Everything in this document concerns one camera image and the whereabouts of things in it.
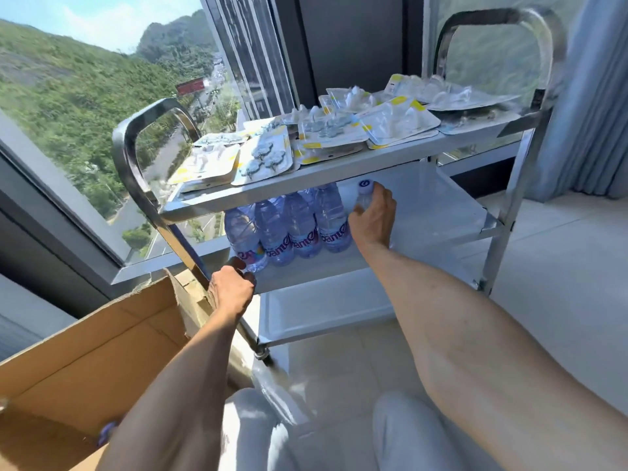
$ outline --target cloud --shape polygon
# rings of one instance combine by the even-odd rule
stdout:
[[[110,51],[132,53],[150,23],[169,23],[199,9],[200,0],[137,0],[90,15],[78,15],[64,6],[60,34]]]

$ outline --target blue-gray curtain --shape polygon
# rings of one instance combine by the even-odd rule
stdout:
[[[628,0],[588,0],[528,198],[628,195]]]

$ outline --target light-colored trousers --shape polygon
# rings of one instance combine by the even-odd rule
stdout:
[[[288,432],[270,403],[242,389],[225,404],[219,471],[298,471]],[[373,411],[373,449],[380,471],[500,470],[451,421],[420,399],[387,392]]]

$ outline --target person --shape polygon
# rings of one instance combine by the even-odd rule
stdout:
[[[389,249],[392,197],[376,183],[372,204],[351,213],[349,225],[437,407],[507,470],[628,469],[626,416],[493,301]],[[243,268],[232,259],[212,275],[216,310],[130,410],[98,471],[298,468],[287,431],[261,394],[244,389],[223,402],[231,340],[255,286]],[[399,393],[375,405],[374,450],[381,471],[465,466],[433,408]]]

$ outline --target white bottle cap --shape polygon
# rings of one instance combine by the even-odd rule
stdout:
[[[373,187],[375,184],[371,180],[361,180],[357,184],[358,195],[370,195],[373,193]]]

